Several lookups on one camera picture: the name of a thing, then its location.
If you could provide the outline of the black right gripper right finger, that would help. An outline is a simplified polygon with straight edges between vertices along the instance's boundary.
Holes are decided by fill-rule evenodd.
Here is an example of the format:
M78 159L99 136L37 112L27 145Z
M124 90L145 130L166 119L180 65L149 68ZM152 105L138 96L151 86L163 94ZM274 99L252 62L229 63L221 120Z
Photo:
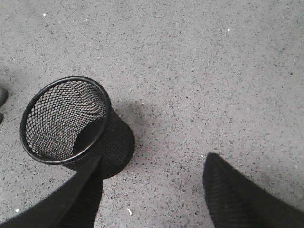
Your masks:
M206 157L205 202L216 228L302 228L304 213L234 169L216 153Z

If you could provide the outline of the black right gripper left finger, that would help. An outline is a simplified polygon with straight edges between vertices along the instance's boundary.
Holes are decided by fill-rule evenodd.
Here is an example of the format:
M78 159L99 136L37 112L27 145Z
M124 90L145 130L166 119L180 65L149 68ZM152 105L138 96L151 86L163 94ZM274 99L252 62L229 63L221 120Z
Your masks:
M101 157L89 159L59 189L2 228L92 228L102 197Z

